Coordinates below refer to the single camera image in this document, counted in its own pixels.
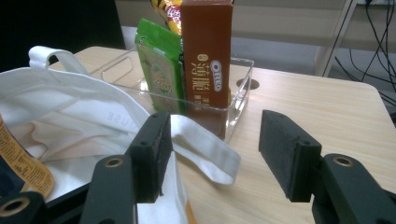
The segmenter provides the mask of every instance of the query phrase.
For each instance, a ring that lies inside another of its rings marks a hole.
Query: snack package
[[[232,0],[184,0],[181,8],[188,116],[223,139],[230,100]]]
[[[142,19],[134,40],[154,107],[184,114],[181,37],[159,24]]]
[[[50,170],[18,143],[0,115],[0,198],[27,190],[47,198],[53,185]]]
[[[151,0],[155,11],[158,12],[169,29],[181,35],[180,5],[182,0]]]

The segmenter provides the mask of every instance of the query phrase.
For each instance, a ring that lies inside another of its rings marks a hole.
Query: brown snack box
[[[183,0],[180,8],[188,116],[224,139],[229,105],[233,0]]]

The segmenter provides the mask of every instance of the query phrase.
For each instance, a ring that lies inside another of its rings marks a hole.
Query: light wood tabletop
[[[92,47],[76,54],[89,72],[125,50]],[[179,158],[179,171],[198,223],[314,223],[312,203],[291,203],[258,150],[262,111],[282,113],[305,129],[329,153],[360,161],[383,189],[396,192],[396,129],[377,90],[363,83],[253,69],[260,87],[229,145],[241,156],[235,183],[211,183]]]

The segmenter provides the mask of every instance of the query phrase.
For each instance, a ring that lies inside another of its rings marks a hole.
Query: clear plastic container
[[[169,103],[182,102],[187,108],[194,108],[201,112],[214,115],[219,114],[225,118],[225,137],[223,141],[228,143],[233,135],[233,130],[244,111],[250,91],[250,82],[252,79],[252,70],[254,62],[246,59],[231,58],[230,83],[231,103],[227,108],[217,108],[209,105],[201,105],[195,102],[170,98],[150,92],[145,80],[139,57],[135,49],[126,52],[113,61],[105,64],[91,73],[92,77],[102,79],[108,83],[116,85],[120,89],[131,95],[139,104],[141,104],[150,114],[157,112],[153,106],[152,99],[158,98]],[[202,126],[212,125],[211,122],[205,122],[205,119],[196,120]]]

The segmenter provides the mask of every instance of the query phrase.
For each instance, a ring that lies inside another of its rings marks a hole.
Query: white fabric strap
[[[56,56],[67,72],[89,75],[75,56],[63,49],[50,49],[42,46],[33,47],[29,50],[29,65],[33,69],[48,70],[51,56]]]
[[[240,156],[193,120],[172,115],[174,150],[194,162],[210,180],[231,185],[238,172]]]

